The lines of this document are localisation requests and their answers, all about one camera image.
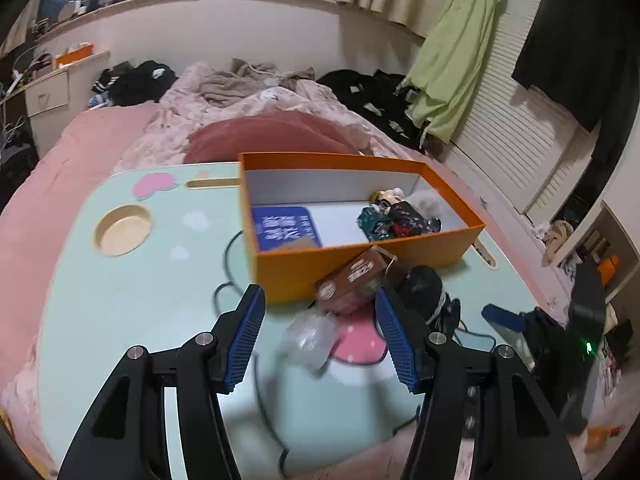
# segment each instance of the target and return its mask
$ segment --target towel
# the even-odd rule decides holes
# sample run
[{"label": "towel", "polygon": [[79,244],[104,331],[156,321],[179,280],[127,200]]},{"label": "towel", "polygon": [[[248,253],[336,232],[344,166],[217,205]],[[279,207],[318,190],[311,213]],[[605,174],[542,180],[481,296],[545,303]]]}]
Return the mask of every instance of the towel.
[{"label": "towel", "polygon": [[217,108],[226,108],[240,99],[273,86],[296,91],[297,79],[314,79],[309,67],[300,72],[281,73],[273,63],[250,63],[234,58],[231,72],[214,71],[200,86],[200,93]]}]

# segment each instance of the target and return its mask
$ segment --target pillow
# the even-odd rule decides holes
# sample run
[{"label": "pillow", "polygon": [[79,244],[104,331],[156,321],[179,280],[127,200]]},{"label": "pillow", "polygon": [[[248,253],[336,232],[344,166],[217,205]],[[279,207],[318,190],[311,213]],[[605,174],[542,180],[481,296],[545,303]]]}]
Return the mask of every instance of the pillow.
[{"label": "pillow", "polygon": [[312,114],[276,110],[196,130],[189,137],[184,164],[238,160],[243,152],[359,153],[340,126]]}]

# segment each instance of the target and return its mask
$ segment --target hanging clothes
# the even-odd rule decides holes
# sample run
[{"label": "hanging clothes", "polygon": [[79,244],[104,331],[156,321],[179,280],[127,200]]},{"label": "hanging clothes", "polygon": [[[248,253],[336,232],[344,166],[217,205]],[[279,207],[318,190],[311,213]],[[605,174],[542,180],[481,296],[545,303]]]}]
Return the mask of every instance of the hanging clothes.
[{"label": "hanging clothes", "polygon": [[446,0],[402,82],[420,90],[407,114],[447,143],[470,103],[491,40],[498,0]]},{"label": "hanging clothes", "polygon": [[536,86],[587,131],[602,120],[593,158],[628,137],[638,108],[638,61],[618,0],[541,0],[512,77]]}]

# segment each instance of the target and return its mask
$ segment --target black clothing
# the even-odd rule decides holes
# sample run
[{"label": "black clothing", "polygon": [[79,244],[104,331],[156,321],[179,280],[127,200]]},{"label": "black clothing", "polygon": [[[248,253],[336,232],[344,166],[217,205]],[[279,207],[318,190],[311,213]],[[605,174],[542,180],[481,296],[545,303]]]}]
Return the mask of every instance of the black clothing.
[{"label": "black clothing", "polygon": [[541,0],[512,77],[536,86],[587,130],[602,120],[593,159],[605,163],[638,110],[638,59],[619,0]]},{"label": "black clothing", "polygon": [[318,79],[318,84],[328,86],[343,105],[365,118],[387,137],[412,150],[420,147],[420,128],[416,128],[404,111],[408,106],[407,94],[411,87],[396,87],[404,79],[399,74],[387,74],[376,70],[373,76],[354,70],[336,70]]},{"label": "black clothing", "polygon": [[109,97],[116,106],[134,106],[146,101],[157,103],[176,79],[175,72],[167,65],[145,61],[116,79],[109,86]]}]

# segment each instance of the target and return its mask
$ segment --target blue card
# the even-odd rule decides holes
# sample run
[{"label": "blue card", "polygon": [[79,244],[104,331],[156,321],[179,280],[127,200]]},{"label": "blue card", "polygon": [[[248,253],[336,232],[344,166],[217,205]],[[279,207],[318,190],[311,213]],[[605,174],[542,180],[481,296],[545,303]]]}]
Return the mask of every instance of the blue card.
[{"label": "blue card", "polygon": [[306,207],[252,207],[255,234],[261,251],[307,236],[316,247],[322,247],[314,221]]}]

